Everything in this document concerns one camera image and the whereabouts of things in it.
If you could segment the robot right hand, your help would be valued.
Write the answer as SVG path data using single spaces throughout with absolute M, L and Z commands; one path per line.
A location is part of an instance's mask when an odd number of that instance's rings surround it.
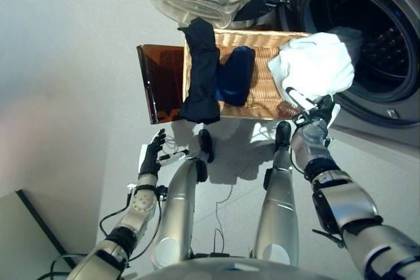
M 301 110 L 292 118 L 297 126 L 323 120 L 329 128 L 341 110 L 331 95 L 323 96 L 316 102 L 292 87 L 287 87 L 285 91 Z

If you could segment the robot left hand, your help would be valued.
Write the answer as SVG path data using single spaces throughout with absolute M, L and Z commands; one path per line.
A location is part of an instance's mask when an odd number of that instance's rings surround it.
M 152 174 L 157 176 L 160 168 L 183 159 L 190 153 L 188 149 L 159 155 L 166 142 L 165 129 L 153 137 L 149 144 L 143 144 L 139 156 L 138 175 Z

